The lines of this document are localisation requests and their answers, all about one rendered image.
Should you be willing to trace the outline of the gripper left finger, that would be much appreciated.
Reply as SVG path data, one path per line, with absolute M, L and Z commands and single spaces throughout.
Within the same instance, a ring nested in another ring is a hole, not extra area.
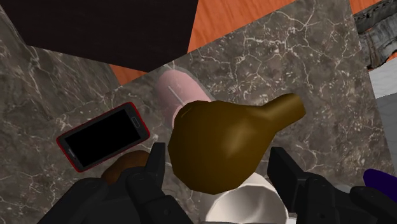
M 154 143 L 144 167 L 122 172 L 116 183 L 81 179 L 38 224 L 193 224 L 177 200 L 162 191 L 165 143 Z

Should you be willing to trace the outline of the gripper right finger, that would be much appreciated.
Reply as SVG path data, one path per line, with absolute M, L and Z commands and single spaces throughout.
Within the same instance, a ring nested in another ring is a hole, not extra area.
M 296 224 L 397 224 L 397 203 L 387 195 L 367 186 L 345 193 L 303 171 L 284 148 L 270 149 L 267 174 Z

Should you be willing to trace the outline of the small brown round object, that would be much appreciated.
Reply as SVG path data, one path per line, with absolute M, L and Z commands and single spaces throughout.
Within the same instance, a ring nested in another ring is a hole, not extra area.
M 120 177 L 121 173 L 129 168 L 145 166 L 149 153 L 143 150 L 131 151 L 119 157 L 110 167 L 108 167 L 101 178 L 111 185 Z

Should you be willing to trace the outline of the white bowl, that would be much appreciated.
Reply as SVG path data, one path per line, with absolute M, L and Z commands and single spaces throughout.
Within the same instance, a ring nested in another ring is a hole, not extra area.
M 236 189 L 202 194 L 199 208 L 202 221 L 286 224 L 289 218 L 276 189 L 257 173 Z

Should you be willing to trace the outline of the red-edged black smartphone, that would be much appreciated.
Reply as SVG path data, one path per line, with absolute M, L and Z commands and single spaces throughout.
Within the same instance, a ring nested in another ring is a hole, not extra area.
M 84 172 L 149 139 L 150 132 L 132 102 L 126 102 L 56 138 L 77 172 Z

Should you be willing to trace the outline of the purple object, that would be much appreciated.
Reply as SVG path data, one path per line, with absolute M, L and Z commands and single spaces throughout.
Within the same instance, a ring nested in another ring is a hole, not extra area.
M 390 199 L 397 203 L 397 177 L 388 173 L 367 169 L 363 173 L 363 181 L 365 186 L 375 188 L 387 195 Z

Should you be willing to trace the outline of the brown gourd-shaped vase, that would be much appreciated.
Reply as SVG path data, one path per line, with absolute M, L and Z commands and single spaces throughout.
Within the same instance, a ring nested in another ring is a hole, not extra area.
M 292 93 L 262 106 L 190 102 L 178 111 L 168 144 L 173 173 L 197 192 L 233 190 L 254 173 L 276 133 L 304 116 Z

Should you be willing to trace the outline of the pink cup with straw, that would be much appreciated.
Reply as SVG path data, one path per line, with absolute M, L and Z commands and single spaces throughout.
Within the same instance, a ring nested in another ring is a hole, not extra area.
M 155 85 L 162 112 L 166 124 L 174 127 L 174 119 L 179 110 L 193 101 L 215 101 L 211 93 L 192 75 L 191 72 L 182 68 L 161 67 L 158 72 Z

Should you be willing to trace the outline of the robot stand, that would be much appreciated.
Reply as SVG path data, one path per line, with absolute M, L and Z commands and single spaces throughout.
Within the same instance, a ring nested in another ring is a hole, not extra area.
M 188 51 L 199 0 L 0 0 L 27 45 L 150 72 Z

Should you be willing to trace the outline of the grey rumpled cloth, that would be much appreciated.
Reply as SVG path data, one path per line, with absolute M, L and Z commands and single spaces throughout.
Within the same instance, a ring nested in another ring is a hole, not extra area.
M 397 53 L 397 0 L 381 0 L 356 13 L 354 21 L 368 69 Z

